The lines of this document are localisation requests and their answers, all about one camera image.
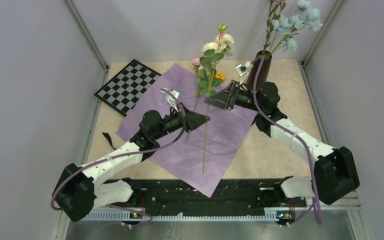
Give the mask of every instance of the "yellow object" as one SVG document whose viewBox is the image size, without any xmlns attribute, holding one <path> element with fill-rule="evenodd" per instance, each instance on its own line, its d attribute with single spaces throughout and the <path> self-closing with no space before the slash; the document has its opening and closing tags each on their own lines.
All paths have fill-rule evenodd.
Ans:
<svg viewBox="0 0 384 240">
<path fill-rule="evenodd" d="M 216 72 L 215 73 L 215 79 L 221 79 L 221 83 L 223 84 L 225 82 L 225 75 L 221 72 Z"/>
</svg>

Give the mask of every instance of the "white wall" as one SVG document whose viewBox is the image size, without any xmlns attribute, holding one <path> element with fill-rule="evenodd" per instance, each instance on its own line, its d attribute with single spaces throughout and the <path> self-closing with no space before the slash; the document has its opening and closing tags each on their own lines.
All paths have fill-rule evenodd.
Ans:
<svg viewBox="0 0 384 240">
<path fill-rule="evenodd" d="M 0 240 L 45 240 L 104 77 L 63 0 L 0 0 Z"/>
<path fill-rule="evenodd" d="M 363 212 L 384 239 L 384 1 L 346 1 L 308 71 L 333 143 L 353 152 Z"/>
<path fill-rule="evenodd" d="M 298 0 L 287 0 L 286 16 L 298 13 Z M 312 0 L 325 20 L 336 0 Z M 250 59 L 266 41 L 268 0 L 74 0 L 108 63 L 192 60 L 214 41 L 223 22 L 235 40 L 232 58 Z M 304 59 L 318 32 L 303 31 L 298 49 L 276 58 Z"/>
</svg>

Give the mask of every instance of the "beige tabletop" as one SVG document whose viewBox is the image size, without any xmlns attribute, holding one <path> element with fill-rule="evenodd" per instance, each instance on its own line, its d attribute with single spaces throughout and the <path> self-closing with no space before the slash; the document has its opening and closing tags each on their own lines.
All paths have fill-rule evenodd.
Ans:
<svg viewBox="0 0 384 240">
<path fill-rule="evenodd" d="M 239 80 L 235 66 L 246 60 L 222 60 L 217 70 L 222 72 L 228 84 L 230 80 Z M 146 66 L 163 74 L 174 63 L 192 71 L 190 61 L 154 61 L 143 62 Z M 128 62 L 113 63 L 109 70 L 108 80 L 114 77 Z M 306 87 L 296 59 L 273 59 L 267 78 L 268 82 L 276 83 L 279 89 L 280 111 L 288 116 L 298 127 L 320 140 L 319 129 L 310 104 Z M 87 162 L 90 163 L 110 153 L 113 149 L 102 135 L 109 133 L 115 148 L 125 141 L 115 135 L 124 117 L 102 102 L 96 122 L 93 139 Z M 287 146 L 271 139 L 253 125 L 243 140 L 239 150 L 224 174 L 224 179 L 245 178 L 283 178 L 285 176 L 310 175 L 308 164 Z M 176 176 L 161 168 L 152 161 L 152 157 L 139 164 L 132 165 L 114 176 L 132 179 L 177 179 Z"/>
</svg>

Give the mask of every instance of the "pink flower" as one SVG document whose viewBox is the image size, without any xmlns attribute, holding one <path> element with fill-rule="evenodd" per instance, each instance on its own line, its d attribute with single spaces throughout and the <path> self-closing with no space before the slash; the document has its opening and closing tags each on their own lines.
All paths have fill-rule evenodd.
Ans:
<svg viewBox="0 0 384 240">
<path fill-rule="evenodd" d="M 195 58 L 194 60 L 192 60 L 192 65 L 199 66 L 200 65 L 200 59 L 199 58 Z"/>
</svg>

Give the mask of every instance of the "dark brown vase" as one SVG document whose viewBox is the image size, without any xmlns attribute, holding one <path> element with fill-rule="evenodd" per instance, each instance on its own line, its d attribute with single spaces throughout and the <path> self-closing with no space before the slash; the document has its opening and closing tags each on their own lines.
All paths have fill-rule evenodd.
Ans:
<svg viewBox="0 0 384 240">
<path fill-rule="evenodd" d="M 257 58 L 258 56 L 260 56 L 262 52 L 263 51 L 259 51 L 255 57 Z M 258 66 L 260 65 L 260 61 L 262 59 L 255 61 L 254 64 L 252 65 L 251 71 L 249 71 L 249 76 L 248 76 L 248 79 L 246 80 L 246 86 L 251 91 L 253 90 L 254 79 L 256 77 L 257 69 L 258 69 Z M 257 77 L 257 86 L 256 86 L 257 90 L 260 89 L 261 85 L 265 81 L 267 81 L 267 76 L 269 75 L 271 63 L 272 63 L 272 55 L 270 55 L 270 57 L 268 59 L 265 59 L 264 62 L 262 63 L 261 69 L 260 69 L 258 77 Z"/>
</svg>

